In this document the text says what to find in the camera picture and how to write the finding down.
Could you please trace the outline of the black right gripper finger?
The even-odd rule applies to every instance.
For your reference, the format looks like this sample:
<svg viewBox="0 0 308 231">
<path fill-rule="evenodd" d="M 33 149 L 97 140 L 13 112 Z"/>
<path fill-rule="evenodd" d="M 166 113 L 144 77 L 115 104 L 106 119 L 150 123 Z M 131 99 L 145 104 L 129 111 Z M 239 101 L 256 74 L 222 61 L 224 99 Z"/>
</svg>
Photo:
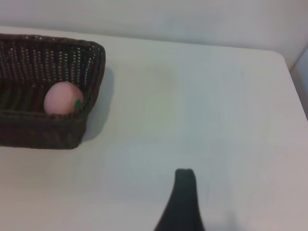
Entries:
<svg viewBox="0 0 308 231">
<path fill-rule="evenodd" d="M 192 169 L 177 169 L 169 201 L 156 231 L 204 231 Z"/>
</svg>

